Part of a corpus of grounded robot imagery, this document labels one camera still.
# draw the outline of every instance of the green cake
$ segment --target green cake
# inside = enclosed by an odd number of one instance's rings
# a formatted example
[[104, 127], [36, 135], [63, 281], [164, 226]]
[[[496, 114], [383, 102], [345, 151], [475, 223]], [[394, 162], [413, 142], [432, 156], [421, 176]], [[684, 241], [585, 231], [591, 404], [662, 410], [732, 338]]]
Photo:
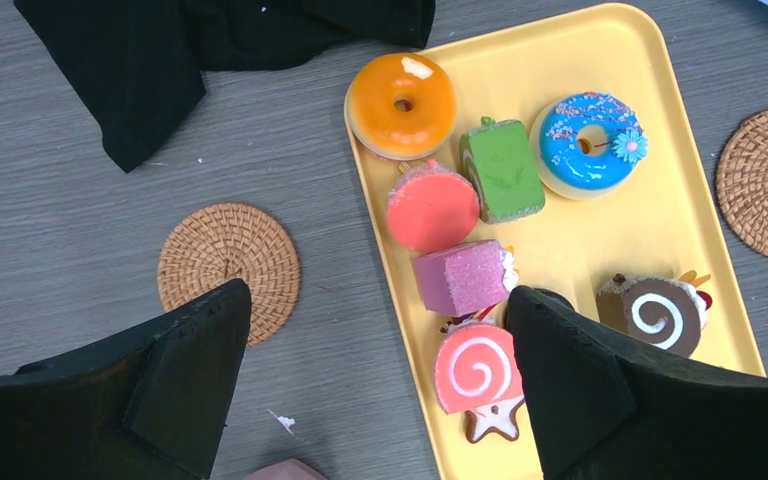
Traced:
[[481, 201], [481, 220], [502, 223], [539, 212], [546, 204], [543, 185], [525, 126], [519, 120], [496, 123], [481, 118], [481, 127], [461, 136], [461, 167]]

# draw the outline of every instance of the wood grain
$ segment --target wood grain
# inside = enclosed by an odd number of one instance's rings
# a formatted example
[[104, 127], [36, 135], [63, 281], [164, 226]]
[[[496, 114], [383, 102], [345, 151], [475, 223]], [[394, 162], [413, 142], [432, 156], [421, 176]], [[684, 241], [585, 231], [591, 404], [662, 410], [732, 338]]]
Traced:
[[[440, 0], [431, 46], [594, 3]], [[740, 120], [768, 108], [768, 8], [633, 3], [664, 32], [711, 179]], [[301, 298], [246, 353], [213, 478], [290, 456], [331, 479], [437, 478], [342, 124], [354, 73], [393, 50], [356, 42], [288, 71], [208, 74], [186, 124], [125, 175], [0, 0], [0, 374], [162, 313], [154, 276], [169, 231], [203, 206], [251, 203], [296, 241]], [[768, 259], [726, 237], [768, 371]], [[270, 410], [296, 420], [294, 435]]]

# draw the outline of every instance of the chocolate swirl roll cake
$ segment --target chocolate swirl roll cake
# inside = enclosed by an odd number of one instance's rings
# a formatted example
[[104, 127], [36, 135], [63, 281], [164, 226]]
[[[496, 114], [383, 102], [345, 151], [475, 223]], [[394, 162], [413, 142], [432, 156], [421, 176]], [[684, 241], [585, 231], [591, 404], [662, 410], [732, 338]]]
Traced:
[[705, 300], [687, 283], [616, 274], [596, 295], [599, 319], [621, 332], [689, 357], [705, 324]]

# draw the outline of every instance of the blue flower decoration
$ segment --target blue flower decoration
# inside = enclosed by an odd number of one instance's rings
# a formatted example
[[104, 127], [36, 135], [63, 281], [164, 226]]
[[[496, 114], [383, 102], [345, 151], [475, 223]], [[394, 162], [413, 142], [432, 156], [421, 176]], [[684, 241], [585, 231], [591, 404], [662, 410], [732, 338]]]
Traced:
[[649, 140], [637, 130], [626, 130], [614, 139], [614, 154], [624, 162], [637, 163], [646, 156]]

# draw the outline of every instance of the yellow tray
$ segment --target yellow tray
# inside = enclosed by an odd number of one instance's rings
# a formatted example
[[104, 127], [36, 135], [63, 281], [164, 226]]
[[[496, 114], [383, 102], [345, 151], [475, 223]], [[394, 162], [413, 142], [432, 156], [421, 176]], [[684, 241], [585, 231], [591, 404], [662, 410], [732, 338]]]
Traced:
[[[764, 375], [666, 44], [649, 16], [604, 4], [421, 53], [446, 70], [457, 92], [455, 134], [436, 154], [449, 167], [460, 135], [478, 126], [482, 115], [517, 118], [530, 131], [549, 103], [588, 90], [612, 93], [635, 109], [649, 156], [615, 192], [574, 202], [547, 190], [541, 213], [496, 226], [479, 222], [467, 240], [513, 245], [520, 283], [555, 290], [594, 319], [594, 289], [612, 273], [711, 273], [703, 289], [714, 304], [692, 358]], [[489, 435], [471, 445], [464, 415], [446, 415], [438, 406], [432, 371], [443, 339], [439, 329], [448, 319], [426, 311], [411, 263], [417, 254], [387, 230], [396, 165], [373, 156], [348, 122], [346, 128], [440, 475], [542, 479], [526, 408], [517, 416], [518, 441]]]

